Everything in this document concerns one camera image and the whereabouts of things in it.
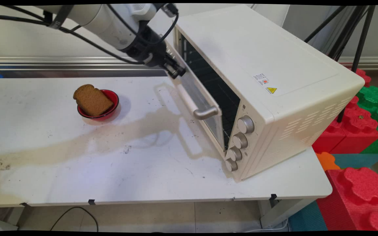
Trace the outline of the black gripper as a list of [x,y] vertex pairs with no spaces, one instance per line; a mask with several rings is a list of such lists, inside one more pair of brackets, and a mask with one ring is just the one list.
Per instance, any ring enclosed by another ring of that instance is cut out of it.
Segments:
[[140,28],[138,35],[140,37],[135,37],[135,40],[124,49],[126,55],[138,62],[143,62],[148,67],[164,68],[172,79],[186,73],[186,68],[180,65],[176,57],[168,55],[164,40],[156,45],[145,42],[154,43],[161,39],[151,28]]

